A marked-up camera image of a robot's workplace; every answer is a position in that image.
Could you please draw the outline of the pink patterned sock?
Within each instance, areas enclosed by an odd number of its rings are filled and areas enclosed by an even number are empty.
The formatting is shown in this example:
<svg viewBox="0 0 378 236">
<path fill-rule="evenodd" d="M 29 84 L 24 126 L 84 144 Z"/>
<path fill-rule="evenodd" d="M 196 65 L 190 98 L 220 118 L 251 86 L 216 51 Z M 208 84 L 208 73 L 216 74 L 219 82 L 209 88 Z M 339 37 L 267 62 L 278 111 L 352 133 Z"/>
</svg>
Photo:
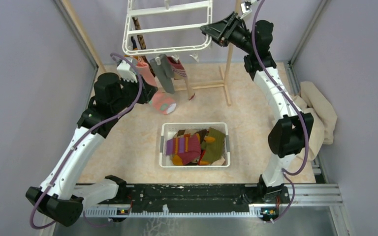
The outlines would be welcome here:
<svg viewBox="0 0 378 236">
<path fill-rule="evenodd" d="M 139 59 L 135 66 L 143 77 L 144 81 L 157 89 L 157 83 L 150 71 L 149 64 L 144 62 L 142 59 Z M 162 113 L 163 115 L 172 113 L 173 111 L 175 111 L 177 106 L 177 103 L 173 98 L 171 98 L 164 92 L 161 92 L 160 90 L 157 90 L 155 92 L 149 104 L 151 104 L 158 112 Z"/>
</svg>

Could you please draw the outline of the grey sock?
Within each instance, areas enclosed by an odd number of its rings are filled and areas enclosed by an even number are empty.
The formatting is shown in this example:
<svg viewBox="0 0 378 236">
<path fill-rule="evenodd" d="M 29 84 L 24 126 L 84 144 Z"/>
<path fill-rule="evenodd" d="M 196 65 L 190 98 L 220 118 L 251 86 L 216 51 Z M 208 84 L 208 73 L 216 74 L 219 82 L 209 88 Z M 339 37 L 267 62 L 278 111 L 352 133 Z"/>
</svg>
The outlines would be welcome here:
<svg viewBox="0 0 378 236">
<path fill-rule="evenodd" d="M 164 91 L 166 93 L 174 94 L 175 88 L 172 82 L 172 79 L 174 78 L 174 71 L 167 59 L 167 56 L 165 54 L 160 54 L 159 56 L 151 59 L 149 63 Z"/>
</svg>

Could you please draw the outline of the white plastic sock hanger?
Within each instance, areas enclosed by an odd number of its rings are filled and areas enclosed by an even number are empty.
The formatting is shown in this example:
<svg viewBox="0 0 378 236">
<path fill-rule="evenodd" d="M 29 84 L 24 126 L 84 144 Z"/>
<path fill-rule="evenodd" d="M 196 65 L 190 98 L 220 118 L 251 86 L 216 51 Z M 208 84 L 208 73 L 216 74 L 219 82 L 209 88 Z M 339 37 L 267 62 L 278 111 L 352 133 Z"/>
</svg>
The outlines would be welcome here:
<svg viewBox="0 0 378 236">
<path fill-rule="evenodd" d="M 144 36 L 146 34 L 153 33 L 172 33 L 183 32 L 185 30 L 199 30 L 202 26 L 205 26 L 212 22 L 213 19 L 213 1 L 212 0 L 199 0 L 192 3 L 182 3 L 172 5 L 169 0 L 163 2 L 163 6 L 154 8 L 134 8 L 134 1 L 127 1 L 126 5 L 126 21 L 123 34 L 122 50 L 129 56 L 147 56 L 147 55 L 159 55 L 159 54 L 179 54 L 185 52 L 198 52 L 210 47 L 212 38 L 205 36 L 203 41 L 198 44 L 188 44 L 183 46 L 166 46 L 156 47 L 148 49 L 133 50 L 131 48 L 132 36 Z M 183 23 L 175 26 L 161 26 L 148 29 L 137 29 L 137 26 L 133 22 L 133 18 L 142 16 L 167 16 L 174 13 L 185 13 L 190 11 L 204 11 L 205 21 L 202 23 Z"/>
</svg>

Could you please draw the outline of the maroon striped beige sock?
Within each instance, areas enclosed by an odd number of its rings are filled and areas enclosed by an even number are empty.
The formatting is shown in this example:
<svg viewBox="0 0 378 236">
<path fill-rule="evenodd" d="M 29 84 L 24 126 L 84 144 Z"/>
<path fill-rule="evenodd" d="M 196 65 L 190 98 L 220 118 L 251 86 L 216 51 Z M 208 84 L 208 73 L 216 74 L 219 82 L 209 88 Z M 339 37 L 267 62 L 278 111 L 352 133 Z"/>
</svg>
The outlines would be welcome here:
<svg viewBox="0 0 378 236">
<path fill-rule="evenodd" d="M 179 59 L 177 59 L 174 56 L 167 56 L 167 59 L 172 67 L 172 70 L 174 72 L 174 79 L 175 80 L 183 80 L 186 86 L 187 94 L 188 94 L 188 100 L 192 100 L 195 97 L 195 92 L 193 88 L 191 87 L 187 72 L 183 66 L 183 64 L 180 62 Z"/>
</svg>

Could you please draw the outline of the white plastic basket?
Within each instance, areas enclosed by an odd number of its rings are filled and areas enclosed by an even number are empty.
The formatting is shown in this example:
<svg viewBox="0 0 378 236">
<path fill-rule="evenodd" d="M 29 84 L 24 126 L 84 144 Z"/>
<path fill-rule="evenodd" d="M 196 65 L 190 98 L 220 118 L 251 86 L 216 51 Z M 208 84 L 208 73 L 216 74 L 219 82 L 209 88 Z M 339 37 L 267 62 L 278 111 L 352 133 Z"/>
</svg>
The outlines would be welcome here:
<svg viewBox="0 0 378 236">
<path fill-rule="evenodd" d="M 230 166 L 230 143 L 224 122 L 164 123 L 159 165 L 169 169 L 223 169 Z"/>
</svg>

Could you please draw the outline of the purple maroon striped sock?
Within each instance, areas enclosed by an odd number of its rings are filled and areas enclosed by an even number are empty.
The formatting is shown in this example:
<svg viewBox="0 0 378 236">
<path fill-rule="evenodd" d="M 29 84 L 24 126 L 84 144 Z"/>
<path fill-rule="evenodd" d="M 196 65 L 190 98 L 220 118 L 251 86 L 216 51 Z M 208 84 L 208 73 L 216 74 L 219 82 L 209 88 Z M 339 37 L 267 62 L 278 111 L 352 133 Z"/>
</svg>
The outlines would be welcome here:
<svg viewBox="0 0 378 236">
<path fill-rule="evenodd" d="M 166 155 L 171 157 L 175 166 L 185 166 L 201 156 L 198 134 L 172 138 L 166 141 Z"/>
</svg>

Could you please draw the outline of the olive green striped sock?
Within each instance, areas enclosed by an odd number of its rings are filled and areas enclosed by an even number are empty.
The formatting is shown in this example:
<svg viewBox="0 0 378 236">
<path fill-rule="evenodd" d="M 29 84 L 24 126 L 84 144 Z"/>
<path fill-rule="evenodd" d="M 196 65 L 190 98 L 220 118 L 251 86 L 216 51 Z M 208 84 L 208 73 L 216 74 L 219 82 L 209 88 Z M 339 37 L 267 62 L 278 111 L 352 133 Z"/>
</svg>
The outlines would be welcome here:
<svg viewBox="0 0 378 236">
<path fill-rule="evenodd" d="M 219 161 L 222 157 L 224 139 L 224 133 L 210 127 L 201 145 L 203 152 L 199 159 L 200 162 L 198 165 L 212 165 L 214 162 Z"/>
</svg>

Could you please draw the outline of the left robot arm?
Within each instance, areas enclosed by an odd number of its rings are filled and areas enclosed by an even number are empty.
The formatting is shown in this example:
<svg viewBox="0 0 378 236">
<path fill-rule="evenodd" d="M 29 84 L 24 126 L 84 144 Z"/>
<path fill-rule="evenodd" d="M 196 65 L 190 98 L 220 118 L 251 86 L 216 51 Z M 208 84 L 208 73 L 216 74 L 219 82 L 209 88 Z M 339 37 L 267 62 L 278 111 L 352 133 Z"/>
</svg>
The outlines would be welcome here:
<svg viewBox="0 0 378 236">
<path fill-rule="evenodd" d="M 142 76 L 136 76 L 134 81 L 126 81 L 112 72 L 98 76 L 94 96 L 81 114 L 59 162 L 39 187 L 30 187 L 26 192 L 26 198 L 33 205 L 32 228 L 40 228 L 34 224 L 36 212 L 68 227 L 90 207 L 107 200 L 120 204 L 127 199 L 126 181 L 113 175 L 81 190 L 76 190 L 75 186 L 87 162 L 119 119 L 136 104 L 147 104 L 157 91 L 158 88 L 148 84 Z"/>
</svg>

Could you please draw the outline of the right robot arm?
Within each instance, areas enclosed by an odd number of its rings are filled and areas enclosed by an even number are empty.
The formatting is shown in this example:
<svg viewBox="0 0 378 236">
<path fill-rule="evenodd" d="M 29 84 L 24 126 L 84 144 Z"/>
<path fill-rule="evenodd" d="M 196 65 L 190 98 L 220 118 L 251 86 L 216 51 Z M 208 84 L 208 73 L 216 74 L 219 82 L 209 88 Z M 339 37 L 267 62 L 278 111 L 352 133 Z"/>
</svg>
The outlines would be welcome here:
<svg viewBox="0 0 378 236">
<path fill-rule="evenodd" d="M 284 188 L 284 174 L 297 154 L 309 147 L 314 118 L 295 103 L 280 80 L 277 66 L 270 53 L 273 23 L 259 20 L 249 30 L 237 13 L 225 19 L 201 26 L 203 35 L 221 47 L 233 44 L 246 52 L 244 68 L 259 86 L 271 107 L 276 121 L 268 135 L 270 161 L 258 182 L 258 198 L 271 202 Z"/>
</svg>

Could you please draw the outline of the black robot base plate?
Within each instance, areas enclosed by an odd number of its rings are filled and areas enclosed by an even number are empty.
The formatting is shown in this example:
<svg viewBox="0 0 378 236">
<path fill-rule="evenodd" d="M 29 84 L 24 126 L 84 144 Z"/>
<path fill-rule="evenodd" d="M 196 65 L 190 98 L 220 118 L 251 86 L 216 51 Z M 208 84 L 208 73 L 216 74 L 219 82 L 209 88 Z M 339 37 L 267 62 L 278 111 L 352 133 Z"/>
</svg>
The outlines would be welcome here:
<svg viewBox="0 0 378 236">
<path fill-rule="evenodd" d="M 285 185 L 134 184 L 121 188 L 118 196 L 101 205 L 121 205 L 117 211 L 121 216 L 252 216 L 270 221 L 288 203 Z"/>
</svg>

